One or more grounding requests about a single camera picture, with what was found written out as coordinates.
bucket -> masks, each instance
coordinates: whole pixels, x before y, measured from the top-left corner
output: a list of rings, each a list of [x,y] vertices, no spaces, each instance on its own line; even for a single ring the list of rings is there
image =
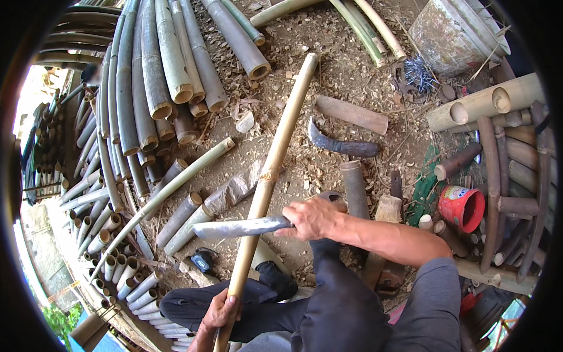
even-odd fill
[[[423,58],[448,77],[478,68],[491,53],[496,63],[510,55],[508,42],[499,32],[479,0],[430,0],[409,28]]]
[[[463,232],[473,232],[485,213],[485,197],[479,189],[447,186],[438,201],[440,214]]]

